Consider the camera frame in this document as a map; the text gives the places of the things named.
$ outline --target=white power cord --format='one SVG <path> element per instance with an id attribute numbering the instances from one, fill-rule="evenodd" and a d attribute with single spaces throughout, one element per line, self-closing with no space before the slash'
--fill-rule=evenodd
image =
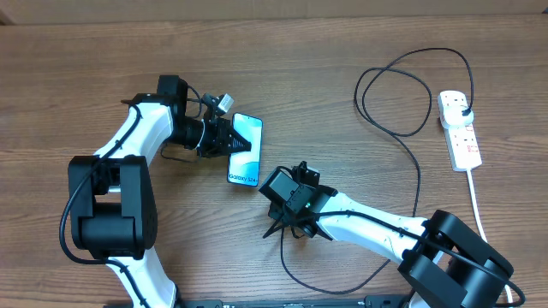
<path id="1" fill-rule="evenodd" d="M 472 170 L 467 169 L 466 175 L 468 177 L 468 186 L 470 187 L 470 198 L 472 199 L 472 209 L 474 210 L 474 217 L 476 219 L 476 225 L 478 226 L 479 236 L 481 236 L 481 239 L 487 243 L 487 237 L 485 236 L 483 225 L 481 224 L 480 210 L 478 210 L 478 202 L 476 201 L 476 190 L 474 189 L 474 181 L 472 180 Z M 504 291 L 506 292 L 507 302 L 508 303 L 513 302 L 514 300 L 512 299 L 512 292 L 510 291 L 510 287 L 508 287 L 508 285 L 504 286 Z"/>

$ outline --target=white power strip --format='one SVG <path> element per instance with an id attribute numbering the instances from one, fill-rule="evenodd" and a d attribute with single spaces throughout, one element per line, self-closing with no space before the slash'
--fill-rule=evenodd
<path id="1" fill-rule="evenodd" d="M 472 208 L 476 224 L 478 225 L 479 235 L 481 239 L 487 242 L 487 237 L 481 224 L 480 211 L 478 210 L 472 178 L 472 169 L 480 166 L 482 163 L 478 140 L 472 126 L 474 112 L 470 112 L 469 115 L 462 115 L 462 111 L 468 107 L 468 103 L 464 93 L 458 91 L 443 91 L 439 93 L 438 106 L 439 119 L 444 127 L 451 165 L 454 171 L 466 171 Z M 504 291 L 506 292 L 508 302 L 513 302 L 510 288 L 505 286 Z"/>

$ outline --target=white plug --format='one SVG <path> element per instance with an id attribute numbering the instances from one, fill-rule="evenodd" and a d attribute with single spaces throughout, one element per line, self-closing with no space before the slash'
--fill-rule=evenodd
<path id="1" fill-rule="evenodd" d="M 468 109 L 466 95 L 459 91 L 443 91 L 438 95 L 439 119 L 445 129 L 472 124 L 474 112 L 463 115 Z"/>

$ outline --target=phone screen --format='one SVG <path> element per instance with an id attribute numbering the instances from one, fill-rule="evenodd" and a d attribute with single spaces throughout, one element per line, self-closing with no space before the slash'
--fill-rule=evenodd
<path id="1" fill-rule="evenodd" d="M 256 187 L 259 184 L 260 145 L 263 121 L 250 115 L 236 113 L 232 126 L 243 138 L 251 142 L 251 151 L 230 154 L 228 181 Z"/>

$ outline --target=cable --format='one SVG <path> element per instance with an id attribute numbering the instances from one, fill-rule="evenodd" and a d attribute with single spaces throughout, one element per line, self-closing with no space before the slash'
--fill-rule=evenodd
<path id="1" fill-rule="evenodd" d="M 282 239 L 280 241 L 280 259 L 282 260 L 283 269 L 289 275 L 289 277 L 291 277 L 291 279 L 293 279 L 295 282 L 299 283 L 303 287 L 307 287 L 311 290 L 318 291 L 318 292 L 321 292 L 321 293 L 327 293 L 327 294 L 331 294 L 331 295 L 341 295 L 341 294 L 348 294 L 348 293 L 352 293 L 354 291 L 357 291 L 357 290 L 363 288 L 368 282 L 370 282 L 371 279 L 373 279 L 375 277 L 375 275 L 378 274 L 378 272 L 381 271 L 384 268 L 384 266 L 386 266 L 390 262 L 390 260 L 385 261 L 383 263 L 383 265 L 381 265 L 377 270 L 375 270 L 375 272 L 373 274 L 371 274 L 369 277 L 367 277 L 367 279 L 364 282 L 362 282 L 361 284 L 359 284 L 356 287 L 350 288 L 348 290 L 343 290 L 343 291 L 329 291 L 329 290 L 320 289 L 320 288 L 317 288 L 317 287 L 307 285 L 306 283 L 304 283 L 304 282 L 300 281 L 299 279 L 297 279 L 297 277 L 293 276 L 293 274 L 291 274 L 291 272 L 289 272 L 289 269 L 287 268 L 287 266 L 285 265 L 285 262 L 283 261 L 283 234 L 284 233 L 285 233 L 285 227 L 282 227 Z"/>
<path id="2" fill-rule="evenodd" d="M 474 180 L 472 179 L 472 171 L 470 169 L 466 170 L 466 176 L 468 177 L 468 187 L 470 188 L 470 198 L 472 199 L 472 209 L 474 210 L 474 218 L 476 219 L 476 224 L 478 225 L 479 235 L 481 239 L 487 242 L 487 237 L 483 231 L 483 226 L 481 225 L 480 211 L 478 210 L 478 203 L 476 201 L 476 191 L 474 189 Z"/>
<path id="3" fill-rule="evenodd" d="M 197 119 L 201 116 L 202 114 L 202 98 L 200 97 L 200 94 L 198 93 L 198 91 L 196 91 L 196 89 L 194 89 L 192 86 L 188 86 L 188 89 L 190 89 L 192 92 L 194 92 L 194 95 L 196 95 L 196 97 L 198 98 L 198 101 L 194 101 L 193 99 L 187 99 L 188 101 L 191 101 L 191 102 L 196 102 L 198 103 L 198 115 L 195 115 L 195 116 L 191 116 L 192 119 Z"/>
<path id="4" fill-rule="evenodd" d="M 126 141 L 126 139 L 129 138 L 131 133 L 135 130 L 137 125 L 139 124 L 140 119 L 142 118 L 142 115 L 140 113 L 139 107 L 136 105 L 131 105 L 130 108 L 134 108 L 136 111 L 135 115 L 135 121 L 129 127 L 128 131 L 116 142 L 116 144 L 107 151 L 90 169 L 86 172 L 86 174 L 82 177 L 80 180 L 80 183 L 70 196 L 70 198 L 67 201 L 67 205 L 65 205 L 65 209 L 63 211 L 63 215 L 61 216 L 61 222 L 59 223 L 59 243 L 61 245 L 61 249 L 65 253 L 65 255 L 72 260 L 75 263 L 78 264 L 112 264 L 120 268 L 120 272 L 124 273 L 125 276 L 128 278 L 129 284 L 131 284 L 132 289 L 134 290 L 135 294 L 137 295 L 137 298 L 140 301 L 140 304 L 145 306 L 145 308 L 150 308 L 148 303 L 146 303 L 146 299 L 143 297 L 143 295 L 140 293 L 139 289 L 137 288 L 137 284 L 135 283 L 134 278 L 131 276 L 131 273 L 129 273 L 127 267 L 116 261 L 116 260 L 109 260 L 109 259 L 99 259 L 99 260 L 87 260 L 76 257 L 67 247 L 67 241 L 65 240 L 65 228 L 67 226 L 67 219 L 69 217 L 70 209 L 74 205 L 74 200 L 82 190 L 82 187 L 84 186 L 84 183 L 87 182 L 92 177 L 92 174 L 97 170 L 97 168 L 104 163 L 114 152 L 116 152 L 118 149 L 122 147 L 122 144 Z"/>
<path id="5" fill-rule="evenodd" d="M 474 180 L 472 179 L 471 169 L 466 170 L 466 176 L 468 178 L 468 187 L 470 188 L 470 198 L 472 199 L 472 209 L 474 210 L 474 218 L 476 220 L 476 224 L 478 225 L 479 235 L 481 236 L 481 239 L 485 243 L 488 243 L 487 237 L 485 236 L 485 232 L 483 230 L 483 226 L 481 225 L 480 210 L 478 210 L 478 202 L 476 201 L 476 191 L 474 189 Z M 513 302 L 514 299 L 512 299 L 512 292 L 510 291 L 510 288 L 508 285 L 504 286 L 504 291 L 506 292 L 506 301 L 508 301 L 509 303 Z"/>
<path id="6" fill-rule="evenodd" d="M 464 55 L 462 53 L 460 53 L 459 51 L 457 50 L 454 50 L 454 49 L 451 49 L 451 48 L 445 48 L 445 47 L 432 47 L 432 48 L 423 48 L 423 49 L 419 49 L 419 50 L 413 50 L 413 51 L 410 51 L 406 54 L 403 54 L 401 56 L 399 56 L 398 58 L 396 58 L 396 60 L 390 62 L 387 66 L 385 66 L 384 68 L 381 68 L 380 72 L 378 72 L 375 77 L 373 77 L 373 79 L 369 82 L 369 85 L 367 85 L 367 88 L 366 90 L 364 91 L 364 96 L 365 96 L 365 92 L 367 92 L 367 90 L 369 90 L 369 87 L 373 84 L 373 82 L 375 82 L 375 80 L 382 74 L 384 73 L 384 71 L 386 70 L 389 70 L 390 67 L 392 67 L 394 64 L 396 64 L 398 61 L 402 60 L 404 57 L 406 56 L 409 56 L 409 55 L 413 55 L 415 53 L 418 53 L 418 52 L 423 52 L 423 51 L 432 51 L 432 50 L 446 50 L 446 51 L 450 51 L 450 52 L 453 52 L 453 53 L 456 53 L 463 61 L 464 61 L 464 64 L 466 65 L 466 69 L 468 70 L 468 77 L 470 79 L 470 105 L 468 106 L 468 108 L 466 110 L 464 110 L 462 112 L 463 115 L 467 116 L 470 111 L 472 111 L 472 104 L 474 103 L 474 78 L 472 77 L 472 69 L 470 68 L 470 64 L 468 63 L 468 60 L 466 59 L 466 57 L 464 57 Z"/>
<path id="7" fill-rule="evenodd" d="M 182 158 L 177 158 L 177 157 L 167 157 L 164 155 L 164 151 L 165 151 L 165 148 L 168 147 L 168 143 L 167 142 L 164 142 L 162 144 L 162 147 L 160 148 L 160 156 L 163 158 L 163 159 L 169 159 L 169 160 L 174 160 L 174 161 L 177 161 L 177 162 L 182 162 L 182 163 L 197 163 L 199 160 L 200 160 L 200 156 L 198 156 L 198 159 L 195 160 L 195 161 L 189 161 L 187 159 L 182 159 Z"/>
<path id="8" fill-rule="evenodd" d="M 518 296 L 519 296 L 519 300 L 514 302 L 514 303 L 504 303 L 504 304 L 495 304 L 495 307 L 519 307 L 521 305 L 523 305 L 526 301 L 526 297 L 525 297 L 525 294 L 522 292 L 522 290 L 520 288 L 518 288 L 512 281 L 510 281 L 508 278 L 506 277 L 503 277 L 495 272 L 493 272 L 492 270 L 486 268 L 485 266 L 483 265 L 480 265 L 466 257 L 463 257 L 461 254 L 457 253 L 457 252 L 453 252 L 451 251 L 450 249 L 447 249 L 429 239 L 426 239 L 420 235 L 417 235 L 417 234 L 413 234 L 407 230 L 405 230 L 404 228 L 399 228 L 399 227 L 396 227 L 388 222 L 385 222 L 383 220 L 380 220 L 374 216 L 370 216 L 368 214 L 365 214 L 365 213 L 360 213 L 360 212 L 356 212 L 356 211 L 353 211 L 353 210 L 340 210 L 340 211 L 331 211 L 331 212 L 324 212 L 324 213 L 318 213 L 318 214 L 313 214 L 311 216 L 307 216 L 307 217 L 302 217 L 298 220 L 298 222 L 303 222 L 303 221 L 308 221 L 310 219 L 315 219 L 316 221 L 320 218 L 320 217 L 324 217 L 324 216 L 358 216 L 358 217 L 362 217 L 362 218 L 365 218 L 369 221 L 372 221 L 372 222 L 375 222 L 383 227 L 386 227 L 392 231 L 396 231 L 398 232 L 400 235 L 403 235 L 403 236 L 408 236 L 414 240 L 417 240 L 419 241 L 421 244 L 424 244 L 424 245 L 427 245 L 427 246 L 430 246 L 436 250 L 439 250 L 443 253 L 446 253 L 448 255 L 450 255 L 451 257 L 453 258 L 457 258 L 459 261 L 462 261 L 463 263 L 466 263 L 470 266 L 473 266 L 475 269 L 477 270 L 481 270 L 483 271 L 484 273 L 486 273 L 487 275 L 490 275 L 492 276 L 493 278 L 503 282 L 503 283 L 506 283 L 506 285 L 508 285 L 510 288 L 512 288 L 512 290 L 514 290 Z"/>
<path id="9" fill-rule="evenodd" d="M 414 156 L 413 152 L 411 152 L 411 150 L 409 150 L 409 148 L 403 143 L 403 141 L 399 138 L 399 137 L 411 137 L 415 134 L 417 134 L 425 125 L 426 125 L 426 122 L 428 121 L 428 117 L 430 116 L 430 112 L 432 111 L 432 92 L 430 91 L 430 88 L 428 87 L 428 85 L 423 81 L 421 80 L 419 77 L 415 76 L 414 74 L 411 74 L 411 73 L 408 73 L 406 71 L 402 71 L 400 69 L 396 69 L 396 68 L 391 68 L 394 64 L 396 64 L 398 61 L 402 60 L 405 56 L 409 56 L 409 55 L 412 55 L 414 53 L 418 53 L 418 52 L 422 52 L 422 51 L 430 51 L 430 50 L 446 50 L 446 51 L 450 51 L 450 52 L 453 52 L 453 53 L 456 53 L 463 61 L 464 61 L 464 64 L 466 65 L 466 68 L 468 70 L 468 76 L 470 78 L 470 105 L 468 106 L 468 108 L 466 110 L 464 110 L 462 113 L 466 116 L 468 113 L 470 113 L 471 109 L 472 109 L 472 104 L 474 102 L 474 79 L 473 79 L 473 76 L 472 76 L 472 69 L 470 68 L 470 65 L 468 63 L 468 60 L 464 57 L 464 55 L 462 53 L 460 53 L 459 51 L 457 50 L 453 50 L 451 48 L 425 48 L 425 49 L 420 49 L 420 50 L 413 50 L 413 51 L 410 51 L 402 56 L 399 56 L 396 60 L 390 62 L 387 66 L 383 67 L 383 68 L 369 68 L 368 70 L 366 70 L 365 72 L 363 72 L 360 76 L 360 78 L 358 79 L 358 82 L 356 83 L 356 88 L 354 90 L 354 106 L 355 108 L 358 110 L 358 112 L 360 113 L 360 115 L 369 123 L 371 123 L 374 127 L 377 127 L 378 129 L 384 131 L 385 133 L 387 133 L 390 137 L 394 138 L 400 145 L 402 145 L 402 147 L 405 149 L 405 151 L 409 154 L 409 156 L 411 157 L 411 159 L 413 160 L 413 163 L 414 163 L 414 166 L 415 168 L 417 169 L 417 189 L 416 189 L 416 193 L 415 193 L 415 198 L 414 198 L 414 206 L 413 206 L 413 212 L 412 212 L 412 217 L 415 217 L 416 216 L 416 212 L 417 212 L 417 207 L 418 207 L 418 204 L 419 204 L 419 196 L 420 196 L 420 165 L 419 165 L 419 162 L 417 161 L 416 157 Z M 366 89 L 364 90 L 362 96 L 361 96 L 361 106 L 362 106 L 362 109 L 363 111 L 360 109 L 360 106 L 358 105 L 358 90 L 360 88 L 360 83 L 361 83 L 361 80 L 363 79 L 363 77 L 369 73 L 369 72 L 372 72 L 372 71 L 379 71 L 373 78 L 372 80 L 369 82 L 369 84 L 367 85 Z M 386 71 L 389 71 L 389 72 L 393 72 L 393 73 L 399 73 L 399 74 L 403 74 L 403 75 L 406 75 L 407 77 L 410 77 L 410 78 L 413 78 L 414 80 L 417 80 L 419 83 L 421 83 L 421 85 L 423 85 L 423 87 L 425 87 L 426 91 L 428 92 L 428 97 L 429 97 L 429 103 L 428 103 L 428 111 L 426 112 L 426 116 L 425 116 L 425 119 L 424 121 L 419 125 L 419 127 L 417 129 L 415 129 L 413 132 L 411 133 L 398 133 L 398 132 L 394 132 L 394 131 L 391 131 L 383 126 L 381 126 L 380 124 L 378 124 L 376 121 L 373 120 L 373 118 L 371 117 L 371 115 L 369 115 L 369 113 L 367 112 L 367 108 L 366 108 L 366 102 L 365 102 L 365 98 L 366 98 L 366 94 L 367 94 L 367 91 L 369 90 L 369 88 L 371 87 L 371 85 L 373 84 L 373 82 L 375 82 L 375 80 L 384 72 Z M 293 174 L 293 172 L 289 169 L 287 169 L 287 171 L 289 171 L 289 173 L 291 174 L 291 176 L 293 177 L 293 179 L 295 180 L 295 175 Z M 282 219 L 283 216 L 285 216 L 285 204 L 282 205 L 282 209 L 283 209 L 283 215 L 277 219 L 272 225 L 271 227 L 268 229 L 268 231 L 266 231 L 266 233 L 263 235 L 263 238 L 265 237 L 268 237 L 270 236 L 271 234 L 275 233 L 276 231 L 278 230 L 282 230 L 282 244 L 281 246 L 283 245 L 283 228 L 284 228 L 284 225 L 280 226 L 280 227 L 277 227 L 275 228 L 275 226 L 279 223 L 279 221 Z M 328 294 L 345 294 L 345 293 L 351 293 L 353 291 L 356 291 L 357 289 L 365 286 L 378 272 L 380 272 L 381 269 L 383 269 L 386 264 L 388 264 L 390 262 L 390 260 L 387 260 L 383 265 L 381 265 L 375 272 L 373 272 L 373 274 L 371 276 L 369 276 L 366 281 L 362 284 L 360 284 L 359 287 L 357 288 L 352 288 L 352 289 L 349 289 L 349 290 L 346 290 L 346 291 L 327 291 L 327 290 L 322 290 L 322 289 L 319 289 L 319 288 L 316 288 L 316 287 L 312 287 L 312 286 L 309 286 L 307 285 L 306 283 L 302 282 L 302 281 L 299 281 L 296 277 L 294 277 L 290 272 L 289 270 L 287 269 L 287 267 L 285 266 L 285 262 L 283 261 L 283 251 L 282 249 L 280 249 L 280 258 L 282 259 L 282 266 L 283 268 L 285 269 L 286 273 L 297 283 L 301 284 L 302 286 L 304 287 L 308 287 L 312 290 L 315 290 L 315 291 L 319 291 L 319 292 L 322 292 L 322 293 L 328 293 Z"/>

